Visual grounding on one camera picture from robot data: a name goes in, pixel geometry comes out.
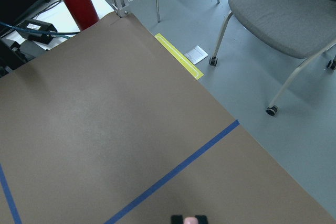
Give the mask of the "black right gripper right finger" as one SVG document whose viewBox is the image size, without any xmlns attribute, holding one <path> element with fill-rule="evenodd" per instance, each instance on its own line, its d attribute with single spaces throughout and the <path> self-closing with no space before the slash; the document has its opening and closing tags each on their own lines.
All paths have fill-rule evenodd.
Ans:
<svg viewBox="0 0 336 224">
<path fill-rule="evenodd" d="M 195 218 L 198 221 L 198 224 L 208 224 L 208 218 L 206 215 L 196 215 Z"/>
</svg>

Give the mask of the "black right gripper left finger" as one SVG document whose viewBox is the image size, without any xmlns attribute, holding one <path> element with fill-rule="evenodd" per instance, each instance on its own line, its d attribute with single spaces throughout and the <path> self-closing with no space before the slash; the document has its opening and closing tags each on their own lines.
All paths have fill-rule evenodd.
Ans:
<svg viewBox="0 0 336 224">
<path fill-rule="evenodd" d="M 183 224 L 183 216 L 182 215 L 171 215 L 170 221 L 171 221 L 171 224 Z"/>
</svg>

